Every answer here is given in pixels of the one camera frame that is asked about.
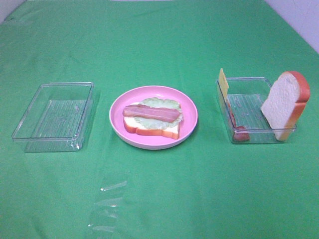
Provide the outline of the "right clear plastic container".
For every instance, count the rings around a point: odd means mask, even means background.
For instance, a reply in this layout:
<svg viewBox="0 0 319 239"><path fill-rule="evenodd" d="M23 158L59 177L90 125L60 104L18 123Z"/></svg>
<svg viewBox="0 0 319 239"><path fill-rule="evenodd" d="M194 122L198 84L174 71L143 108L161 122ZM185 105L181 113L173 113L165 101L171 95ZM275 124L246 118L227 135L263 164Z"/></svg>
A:
<svg viewBox="0 0 319 239"><path fill-rule="evenodd" d="M226 126L229 139L234 144L267 144L280 143L275 138L275 130L271 129L260 107L266 100L271 89L271 82L265 77L228 77L227 99L231 104L237 126L244 126L250 140L235 142L232 139L234 126L230 123L230 112L224 99L218 80L217 100Z"/></svg>

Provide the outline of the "green tablecloth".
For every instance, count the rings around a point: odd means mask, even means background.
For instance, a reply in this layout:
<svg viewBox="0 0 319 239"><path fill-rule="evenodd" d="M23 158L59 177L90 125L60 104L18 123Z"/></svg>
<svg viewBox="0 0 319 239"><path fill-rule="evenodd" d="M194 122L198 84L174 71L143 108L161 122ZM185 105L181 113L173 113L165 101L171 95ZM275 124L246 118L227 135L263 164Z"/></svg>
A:
<svg viewBox="0 0 319 239"><path fill-rule="evenodd" d="M285 143L232 144L216 79L301 72L311 97ZM25 153L11 135L39 85L93 82L77 152ZM160 151L123 142L109 107L143 85L176 88L198 124ZM319 56L262 0L26 1L0 27L0 236L86 239L102 178L128 174L110 239L316 239Z"/></svg>

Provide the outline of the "left clear plastic container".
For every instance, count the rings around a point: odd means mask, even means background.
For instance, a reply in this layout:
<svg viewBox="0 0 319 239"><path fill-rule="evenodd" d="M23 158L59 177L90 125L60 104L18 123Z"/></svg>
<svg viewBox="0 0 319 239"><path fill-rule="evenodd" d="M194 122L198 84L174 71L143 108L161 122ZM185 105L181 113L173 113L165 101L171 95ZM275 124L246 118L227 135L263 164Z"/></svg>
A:
<svg viewBox="0 0 319 239"><path fill-rule="evenodd" d="M37 89L12 140L24 152L78 151L88 135L94 84L42 84Z"/></svg>

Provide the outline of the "clear plastic film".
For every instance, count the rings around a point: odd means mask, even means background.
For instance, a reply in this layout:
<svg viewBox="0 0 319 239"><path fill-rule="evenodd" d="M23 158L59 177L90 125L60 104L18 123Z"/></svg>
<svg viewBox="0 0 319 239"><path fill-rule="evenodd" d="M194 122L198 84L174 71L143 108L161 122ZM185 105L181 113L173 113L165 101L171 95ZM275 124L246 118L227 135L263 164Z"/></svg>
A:
<svg viewBox="0 0 319 239"><path fill-rule="evenodd" d="M87 224L89 237L106 238L115 232L127 185L125 172L110 172L102 178Z"/></svg>

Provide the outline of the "green lettuce leaf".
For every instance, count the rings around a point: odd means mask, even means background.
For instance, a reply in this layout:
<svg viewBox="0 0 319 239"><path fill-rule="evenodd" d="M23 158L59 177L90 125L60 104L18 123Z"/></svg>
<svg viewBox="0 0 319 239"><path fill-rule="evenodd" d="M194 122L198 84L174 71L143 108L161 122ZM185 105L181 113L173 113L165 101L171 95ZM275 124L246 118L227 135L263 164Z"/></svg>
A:
<svg viewBox="0 0 319 239"><path fill-rule="evenodd" d="M142 117L133 117L133 119L141 124L146 129L167 129L169 127L173 128L178 126L183 120L183 114L181 110L180 103L172 99L160 99L157 97L146 98L139 102L141 105L146 105L152 108L170 108L176 109L180 112L180 115L173 122L162 121L159 119L147 119Z"/></svg>

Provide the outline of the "clear plastic container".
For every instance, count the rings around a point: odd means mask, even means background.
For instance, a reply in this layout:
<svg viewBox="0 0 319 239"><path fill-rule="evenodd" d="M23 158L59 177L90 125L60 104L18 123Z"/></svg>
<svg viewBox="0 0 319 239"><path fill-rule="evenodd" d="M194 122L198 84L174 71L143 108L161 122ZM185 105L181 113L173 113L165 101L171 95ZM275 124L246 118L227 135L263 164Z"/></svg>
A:
<svg viewBox="0 0 319 239"><path fill-rule="evenodd" d="M78 151L88 135L94 84L42 84L37 89L12 140L24 152Z"/></svg>
<svg viewBox="0 0 319 239"><path fill-rule="evenodd" d="M271 89L271 82L265 77L228 77L227 99L231 104L237 126L244 126L250 140L235 142L232 139L234 126L230 123L230 112L224 99L218 80L217 100L226 126L229 139L234 144L267 144L280 143L275 138L275 130L271 129L260 107L266 100Z"/></svg>

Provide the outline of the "bacon strip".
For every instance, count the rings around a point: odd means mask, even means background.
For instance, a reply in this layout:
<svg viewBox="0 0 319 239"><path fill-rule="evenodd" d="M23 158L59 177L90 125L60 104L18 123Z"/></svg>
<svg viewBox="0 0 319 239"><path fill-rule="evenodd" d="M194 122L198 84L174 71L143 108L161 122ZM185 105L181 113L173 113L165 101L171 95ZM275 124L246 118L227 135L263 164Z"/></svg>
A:
<svg viewBox="0 0 319 239"><path fill-rule="evenodd" d="M128 105L123 109L125 117L140 117L146 119L155 119L165 122L175 121L181 113L177 109L154 108L146 105Z"/></svg>
<svg viewBox="0 0 319 239"><path fill-rule="evenodd" d="M237 126L236 119L235 119L234 113L233 113L232 108L231 108L231 104L230 104L228 99L226 101L227 101L227 105L228 105L229 112L230 112L230 123L232 124L232 126L234 126L234 129L235 129L235 131L233 132L232 139L235 142L249 141L250 140L249 133L243 132L243 130L246 129L244 126Z"/></svg>

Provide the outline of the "pink round plate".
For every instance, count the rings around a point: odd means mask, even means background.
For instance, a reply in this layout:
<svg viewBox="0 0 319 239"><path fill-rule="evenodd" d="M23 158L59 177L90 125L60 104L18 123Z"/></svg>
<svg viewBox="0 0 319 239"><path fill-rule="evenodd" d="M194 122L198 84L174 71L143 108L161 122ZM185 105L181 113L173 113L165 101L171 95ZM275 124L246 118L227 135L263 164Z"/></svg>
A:
<svg viewBox="0 0 319 239"><path fill-rule="evenodd" d="M164 136L142 136L125 130L122 115L124 107L151 97L172 99L181 104L183 121L179 128L179 139ZM174 147L192 134L197 125L198 111L192 99L177 89L167 86L142 86L121 94L110 107L109 119L115 133L126 143L142 149L160 150Z"/></svg>

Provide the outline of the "yellow cheese slice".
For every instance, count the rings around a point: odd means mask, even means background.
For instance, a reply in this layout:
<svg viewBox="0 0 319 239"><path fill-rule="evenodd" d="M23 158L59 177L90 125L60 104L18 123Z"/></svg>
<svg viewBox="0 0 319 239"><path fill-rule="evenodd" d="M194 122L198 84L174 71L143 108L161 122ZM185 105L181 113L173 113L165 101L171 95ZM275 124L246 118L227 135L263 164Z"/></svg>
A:
<svg viewBox="0 0 319 239"><path fill-rule="evenodd" d="M227 100L229 85L226 79L226 75L223 71L223 68L220 69L218 83L219 83L220 90L224 99Z"/></svg>

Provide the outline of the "toast bread slice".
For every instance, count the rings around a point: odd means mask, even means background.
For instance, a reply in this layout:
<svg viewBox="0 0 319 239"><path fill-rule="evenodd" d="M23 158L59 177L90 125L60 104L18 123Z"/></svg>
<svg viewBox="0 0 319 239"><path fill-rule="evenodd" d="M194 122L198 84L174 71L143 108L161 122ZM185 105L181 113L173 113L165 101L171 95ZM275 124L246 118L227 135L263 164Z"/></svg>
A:
<svg viewBox="0 0 319 239"><path fill-rule="evenodd" d="M297 71L285 71L272 85L261 112L278 141L288 139L311 96L306 78Z"/></svg>
<svg viewBox="0 0 319 239"><path fill-rule="evenodd" d="M172 139L178 139L179 138L179 128L180 128L179 123L178 126L175 126L173 128L169 127L167 129L146 129L143 127L141 124L137 123L133 117L125 117L124 116L124 127L127 132L129 133L136 133L139 135L144 135L144 136L163 136L163 137L168 137Z"/></svg>

